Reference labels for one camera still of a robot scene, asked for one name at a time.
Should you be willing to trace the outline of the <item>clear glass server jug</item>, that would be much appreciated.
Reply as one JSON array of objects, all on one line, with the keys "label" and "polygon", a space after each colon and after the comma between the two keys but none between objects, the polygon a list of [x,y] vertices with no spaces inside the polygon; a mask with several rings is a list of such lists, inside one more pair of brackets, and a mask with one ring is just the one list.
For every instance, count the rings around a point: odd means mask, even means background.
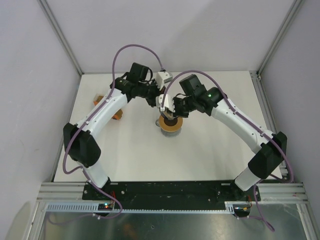
[{"label": "clear glass server jug", "polygon": [[163,117],[159,117],[156,122],[156,126],[160,128],[161,133],[166,137],[176,137],[181,133],[183,120],[176,118],[168,120]]}]

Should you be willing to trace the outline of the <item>brown paper coffee filter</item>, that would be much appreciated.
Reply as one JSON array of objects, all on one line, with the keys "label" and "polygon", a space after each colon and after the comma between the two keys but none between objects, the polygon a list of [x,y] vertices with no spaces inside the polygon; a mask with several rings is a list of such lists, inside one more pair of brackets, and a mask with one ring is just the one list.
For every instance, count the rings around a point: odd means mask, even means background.
[{"label": "brown paper coffee filter", "polygon": [[167,114],[166,112],[160,112],[160,115],[164,118],[164,119],[168,119],[168,120],[172,120],[173,117],[170,114]]}]

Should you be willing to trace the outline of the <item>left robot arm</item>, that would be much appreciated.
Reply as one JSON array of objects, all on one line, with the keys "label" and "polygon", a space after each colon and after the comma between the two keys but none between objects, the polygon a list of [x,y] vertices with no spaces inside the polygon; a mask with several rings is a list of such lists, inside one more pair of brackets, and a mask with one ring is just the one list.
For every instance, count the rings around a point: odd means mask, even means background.
[{"label": "left robot arm", "polygon": [[156,99],[165,90],[165,83],[172,80],[166,70],[153,73],[144,65],[134,62],[130,71],[115,78],[107,94],[82,120],[63,127],[65,157],[71,157],[82,168],[89,181],[95,186],[93,194],[100,200],[110,196],[111,188],[107,173],[99,161],[101,149],[97,137],[112,117],[130,100],[139,97],[149,106],[156,106]]}]

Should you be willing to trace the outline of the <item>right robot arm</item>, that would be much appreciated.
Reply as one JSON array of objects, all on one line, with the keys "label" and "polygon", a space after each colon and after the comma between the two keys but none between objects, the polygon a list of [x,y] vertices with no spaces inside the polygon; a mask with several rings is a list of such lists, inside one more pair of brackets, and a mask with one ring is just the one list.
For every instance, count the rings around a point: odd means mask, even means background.
[{"label": "right robot arm", "polygon": [[287,159],[287,136],[253,122],[236,107],[219,85],[206,89],[196,74],[196,71],[190,71],[189,76],[179,82],[185,95],[183,98],[169,97],[165,91],[159,98],[159,109],[161,112],[171,112],[173,118],[186,118],[195,110],[205,113],[223,123],[248,145],[254,156],[230,188],[231,196],[242,201],[253,185],[270,176]]}]

